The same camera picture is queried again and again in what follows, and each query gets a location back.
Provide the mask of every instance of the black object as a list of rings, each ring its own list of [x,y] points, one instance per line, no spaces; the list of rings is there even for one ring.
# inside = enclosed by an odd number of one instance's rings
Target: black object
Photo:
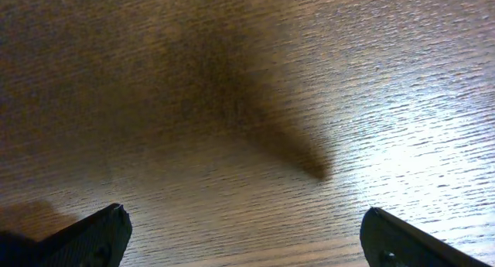
[[[131,233],[129,215],[112,204],[41,242],[1,233],[0,266],[117,267]]]
[[[360,240],[370,267],[488,266],[376,207],[364,215]]]

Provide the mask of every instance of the brown wooden tabletop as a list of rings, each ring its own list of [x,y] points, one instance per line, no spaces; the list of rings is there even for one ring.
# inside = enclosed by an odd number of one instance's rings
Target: brown wooden tabletop
[[[493,265],[494,59],[495,0],[0,0],[0,229],[365,266],[376,206]]]

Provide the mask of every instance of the glossy wood surface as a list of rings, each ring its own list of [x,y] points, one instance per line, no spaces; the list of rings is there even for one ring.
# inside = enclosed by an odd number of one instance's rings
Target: glossy wood surface
[[[495,264],[495,0],[1,0],[0,27],[0,229],[118,202],[122,266],[365,266],[377,206]]]

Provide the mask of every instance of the wood grain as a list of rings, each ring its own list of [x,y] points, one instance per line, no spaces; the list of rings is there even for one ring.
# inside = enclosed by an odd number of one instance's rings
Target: wood grain
[[[495,264],[495,0],[0,3],[1,229],[118,202],[122,266],[363,266],[378,206]]]

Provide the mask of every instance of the wooden surface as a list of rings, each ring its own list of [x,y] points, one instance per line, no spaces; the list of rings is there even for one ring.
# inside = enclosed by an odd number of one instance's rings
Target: wooden surface
[[[363,266],[378,206],[495,264],[495,0],[1,0],[0,27],[1,229],[118,202],[122,266]]]

